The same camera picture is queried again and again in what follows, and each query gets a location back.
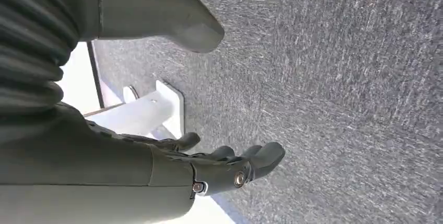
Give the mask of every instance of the prosthetic finger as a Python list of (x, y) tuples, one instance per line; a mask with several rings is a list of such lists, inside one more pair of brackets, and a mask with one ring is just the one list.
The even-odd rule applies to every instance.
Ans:
[(241, 188), (244, 184), (266, 176), (280, 163), (285, 150), (278, 143), (268, 143), (247, 149), (242, 157), (234, 157), (227, 146), (209, 155), (186, 157), (194, 169), (194, 191), (199, 195), (212, 195)]

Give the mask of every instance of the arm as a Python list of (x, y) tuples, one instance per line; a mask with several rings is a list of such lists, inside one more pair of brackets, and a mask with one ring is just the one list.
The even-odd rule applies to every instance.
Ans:
[(284, 150), (182, 153), (195, 134), (155, 142), (87, 122), (54, 83), (78, 41), (163, 36), (216, 48), (221, 25), (199, 0), (0, 0), (0, 221), (143, 223), (185, 214), (196, 194), (270, 173)]

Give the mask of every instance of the prosthetic hand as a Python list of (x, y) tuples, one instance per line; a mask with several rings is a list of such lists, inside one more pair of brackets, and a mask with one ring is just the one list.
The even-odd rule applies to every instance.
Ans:
[(224, 31), (199, 0), (0, 0), (0, 222), (144, 223), (185, 214), (196, 194), (269, 174), (277, 143), (235, 156), (183, 153), (200, 139), (155, 141), (86, 121), (54, 83), (78, 41), (166, 37), (209, 52)]

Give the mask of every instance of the white bracket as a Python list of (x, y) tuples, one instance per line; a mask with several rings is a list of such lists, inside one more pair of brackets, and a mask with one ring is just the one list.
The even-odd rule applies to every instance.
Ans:
[(154, 92), (86, 119), (119, 134), (143, 136), (163, 125), (178, 139), (184, 134), (184, 98), (170, 84), (157, 80)]

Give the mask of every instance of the robotic hand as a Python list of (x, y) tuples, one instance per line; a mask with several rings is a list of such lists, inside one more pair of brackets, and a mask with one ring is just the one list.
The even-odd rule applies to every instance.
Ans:
[(241, 156), (235, 156), (232, 148), (221, 146), (210, 154), (181, 153), (200, 142), (196, 133), (187, 133), (178, 140), (153, 140), (142, 136), (123, 135), (135, 142), (147, 143), (161, 149), (174, 161), (191, 164), (194, 170), (192, 190), (199, 195), (212, 195), (235, 190), (255, 179), (268, 175), (285, 155), (280, 144), (271, 142), (264, 147), (255, 145)]
[(171, 219), (196, 194), (238, 189), (282, 160), (278, 143), (188, 155), (196, 134), (119, 135), (60, 103), (54, 81), (78, 41), (162, 36), (216, 48), (224, 30), (199, 0), (0, 0), (0, 10), (1, 223)]

